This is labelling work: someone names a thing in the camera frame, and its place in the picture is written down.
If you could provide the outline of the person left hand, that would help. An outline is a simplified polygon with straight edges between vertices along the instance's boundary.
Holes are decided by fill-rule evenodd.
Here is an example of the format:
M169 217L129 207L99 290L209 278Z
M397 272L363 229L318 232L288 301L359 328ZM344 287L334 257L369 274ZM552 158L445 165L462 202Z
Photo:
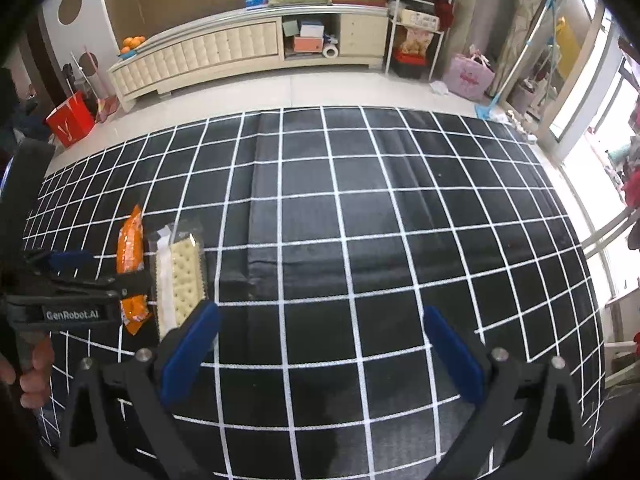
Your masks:
M8 386L18 382L23 391L20 399L21 406L28 410L39 410L50 399L49 382L54 350L49 336L44 336L35 345L30 360L32 361L30 369L17 377L12 364L1 356L1 381Z

